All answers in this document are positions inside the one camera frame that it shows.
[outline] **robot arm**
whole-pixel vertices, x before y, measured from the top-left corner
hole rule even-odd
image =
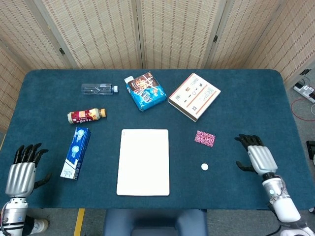
[[[36,168],[40,158],[42,154],[48,152],[47,149],[42,149],[36,154],[40,146],[41,144],[34,146],[29,145],[24,149],[24,145],[22,145],[15,153],[5,189],[5,193],[11,200],[3,206],[1,211],[0,236],[22,235],[28,208],[26,197],[29,196],[34,189],[47,183],[51,177],[51,174],[48,174],[45,179],[34,182]]]
[[[281,236],[315,236],[315,233],[301,219],[301,215],[295,207],[281,176],[276,175],[278,166],[270,152],[256,135],[240,134],[235,138],[246,149],[251,165],[244,167],[239,161],[237,166],[242,171],[254,172],[262,176],[262,185],[269,196],[269,206],[275,213],[281,226],[290,228],[281,232]]]

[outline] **cardboard box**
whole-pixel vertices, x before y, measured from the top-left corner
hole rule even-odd
[[[196,122],[220,92],[192,73],[168,98],[168,102]]]
[[[87,149],[91,132],[88,128],[76,127],[74,136],[64,161],[63,170],[60,174],[63,178],[77,180],[83,162],[85,150]]]
[[[141,111],[145,111],[166,100],[166,94],[162,86],[151,72],[147,72],[135,79],[129,76],[125,79],[125,83],[128,92]]]

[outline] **power strip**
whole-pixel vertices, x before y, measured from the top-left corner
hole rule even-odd
[[[307,98],[309,101],[315,103],[314,88],[308,85],[302,85],[300,82],[298,82],[293,86],[293,89],[301,94],[303,97]]]

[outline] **beverage bottle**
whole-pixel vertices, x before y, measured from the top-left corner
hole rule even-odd
[[[83,94],[111,95],[118,92],[118,86],[112,84],[82,84]]]
[[[93,108],[85,111],[69,112],[67,116],[70,124],[77,124],[106,117],[106,110],[104,108]]]

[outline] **blue tablecloth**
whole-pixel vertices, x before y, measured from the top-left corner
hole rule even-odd
[[[256,134],[272,152],[278,174],[299,209],[312,207],[312,182],[280,74],[273,70],[151,70],[170,95],[192,72],[221,90],[197,122],[168,102],[147,111],[137,109],[124,78],[147,70],[35,70],[24,79],[16,109],[0,153],[0,199],[8,170],[21,144],[42,142],[49,149],[36,179],[52,172],[45,186],[27,198],[30,207],[266,209],[261,177],[238,169],[250,164],[240,133]],[[83,95],[82,83],[112,83],[119,94]],[[81,124],[91,130],[79,179],[61,178],[75,124],[67,113],[106,108],[107,118]],[[170,195],[117,196],[117,171],[122,129],[168,129]],[[197,130],[216,136],[213,148],[194,141]],[[201,164],[209,165],[208,171]]]

